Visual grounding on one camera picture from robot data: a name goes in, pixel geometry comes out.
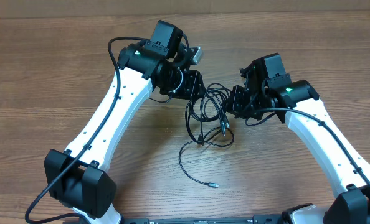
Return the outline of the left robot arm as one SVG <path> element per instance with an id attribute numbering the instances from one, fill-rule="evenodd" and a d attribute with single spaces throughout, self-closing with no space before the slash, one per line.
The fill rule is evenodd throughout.
<path id="1" fill-rule="evenodd" d="M 112 57 L 115 74 L 104 99 L 82 132 L 62 152 L 44 161 L 50 196 L 72 213 L 65 223 L 120 223 L 108 169 L 116 147 L 140 106 L 155 88 L 170 98 L 193 100 L 205 91 L 199 72 L 201 49 L 190 47 L 175 25 L 159 21 L 150 39 L 133 37 Z"/>

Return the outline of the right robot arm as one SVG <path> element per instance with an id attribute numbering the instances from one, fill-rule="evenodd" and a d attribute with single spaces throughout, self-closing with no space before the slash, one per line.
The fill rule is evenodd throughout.
<path id="1" fill-rule="evenodd" d="M 298 205 L 265 223 L 370 223 L 370 164 L 330 118 L 318 92 L 306 80 L 292 81 L 281 56 L 270 54 L 240 69 L 244 86 L 235 86 L 228 113 L 257 124 L 278 116 L 308 148 L 331 186 L 329 207 Z"/>

